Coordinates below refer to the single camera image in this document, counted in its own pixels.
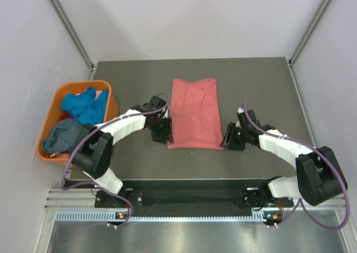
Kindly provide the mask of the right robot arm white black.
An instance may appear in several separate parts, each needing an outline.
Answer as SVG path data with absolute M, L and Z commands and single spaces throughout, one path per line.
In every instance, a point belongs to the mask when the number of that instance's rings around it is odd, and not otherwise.
M 221 147 L 243 151 L 247 144 L 270 152 L 292 165 L 296 175 L 272 178 L 260 192 L 261 201 L 275 205 L 280 198 L 300 198 L 317 206 L 340 194 L 348 185 L 334 152 L 326 146 L 315 148 L 280 133 L 270 125 L 260 125 L 252 110 L 239 108 L 237 123 L 226 129 Z

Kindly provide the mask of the pink t shirt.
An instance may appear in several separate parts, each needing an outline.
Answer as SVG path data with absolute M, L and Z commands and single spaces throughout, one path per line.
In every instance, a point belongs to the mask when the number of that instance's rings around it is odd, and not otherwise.
M 170 115 L 173 143 L 167 144 L 169 149 L 223 149 L 215 79 L 196 82 L 174 79 Z

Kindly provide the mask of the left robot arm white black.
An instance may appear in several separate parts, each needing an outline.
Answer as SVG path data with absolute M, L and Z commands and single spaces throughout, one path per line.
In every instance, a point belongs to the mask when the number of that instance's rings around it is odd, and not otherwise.
M 76 139 L 69 163 L 88 176 L 94 185 L 108 191 L 107 200 L 114 206 L 123 205 L 127 194 L 122 189 L 123 182 L 110 168 L 113 146 L 145 128 L 151 131 L 154 142 L 165 145 L 173 142 L 168 103 L 159 95 L 106 123 L 85 124 Z

